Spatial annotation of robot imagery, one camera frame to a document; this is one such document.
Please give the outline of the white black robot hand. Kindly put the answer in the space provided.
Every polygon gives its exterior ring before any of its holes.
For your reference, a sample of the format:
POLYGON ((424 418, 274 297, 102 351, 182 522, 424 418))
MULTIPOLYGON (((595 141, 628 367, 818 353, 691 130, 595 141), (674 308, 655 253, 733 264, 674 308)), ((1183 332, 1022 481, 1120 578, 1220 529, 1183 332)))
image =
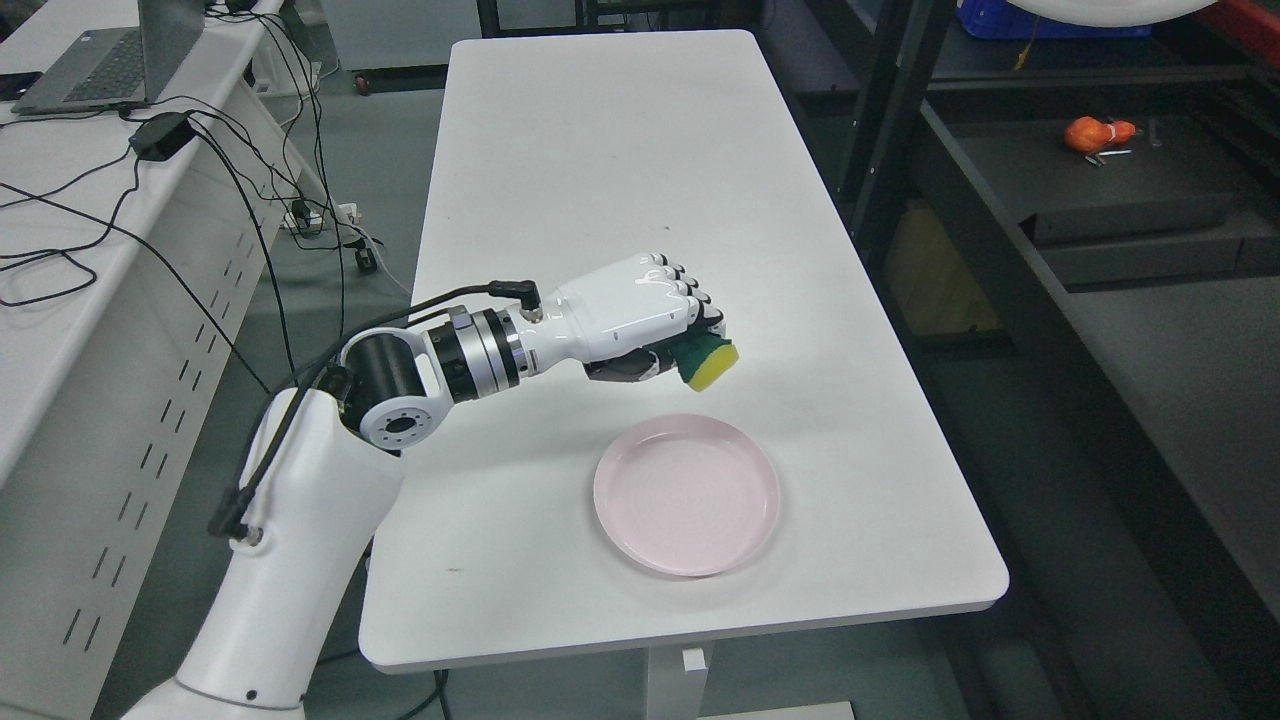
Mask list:
POLYGON ((634 383, 677 370, 671 345, 698 331, 727 338, 724 314, 684 266, 650 252, 564 282, 536 310, 509 310, 503 333, 522 378, 572 360, 591 380, 634 383))

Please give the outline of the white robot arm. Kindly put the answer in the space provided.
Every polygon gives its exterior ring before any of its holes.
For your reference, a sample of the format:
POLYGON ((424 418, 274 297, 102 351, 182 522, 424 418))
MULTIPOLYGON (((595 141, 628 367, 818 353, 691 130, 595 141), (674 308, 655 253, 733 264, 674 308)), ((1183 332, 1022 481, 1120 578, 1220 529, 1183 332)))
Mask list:
POLYGON ((424 331, 375 325, 262 415, 211 520, 227 574, 172 679, 129 719, 302 719, 349 578, 401 492, 401 454, 452 407, 530 373, 521 306, 445 310, 424 331))

